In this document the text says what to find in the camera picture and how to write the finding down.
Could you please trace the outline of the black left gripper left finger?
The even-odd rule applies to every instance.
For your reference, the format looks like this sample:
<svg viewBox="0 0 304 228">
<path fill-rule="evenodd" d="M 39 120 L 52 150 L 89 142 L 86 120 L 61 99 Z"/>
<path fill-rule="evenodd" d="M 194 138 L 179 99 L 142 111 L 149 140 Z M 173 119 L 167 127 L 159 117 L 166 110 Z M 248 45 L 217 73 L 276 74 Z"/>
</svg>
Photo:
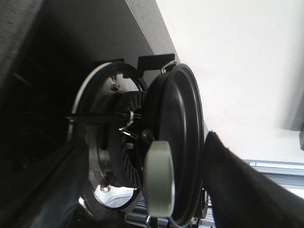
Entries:
<svg viewBox="0 0 304 228">
<path fill-rule="evenodd" d="M 2 228 L 66 228 L 88 173 L 87 146 L 69 142 L 24 171 L 0 178 Z"/>
</svg>

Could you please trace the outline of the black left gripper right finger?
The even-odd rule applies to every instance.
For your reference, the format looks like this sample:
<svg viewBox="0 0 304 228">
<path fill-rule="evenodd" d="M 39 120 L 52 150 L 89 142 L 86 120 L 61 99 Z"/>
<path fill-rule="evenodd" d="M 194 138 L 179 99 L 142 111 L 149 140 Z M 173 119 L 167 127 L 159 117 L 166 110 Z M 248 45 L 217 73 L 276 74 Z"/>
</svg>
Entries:
<svg viewBox="0 0 304 228">
<path fill-rule="evenodd" d="M 203 184 L 218 228 L 302 228 L 304 201 L 251 168 L 209 132 Z"/>
</svg>

